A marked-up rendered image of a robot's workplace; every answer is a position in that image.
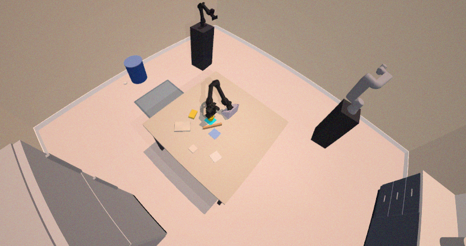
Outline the yellow rectangular block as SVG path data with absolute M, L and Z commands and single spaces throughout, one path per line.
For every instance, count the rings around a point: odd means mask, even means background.
M 197 112 L 198 112 L 198 111 L 192 109 L 188 117 L 191 118 L 191 119 L 194 119 L 195 116 L 196 116 L 196 114 L 197 114 Z

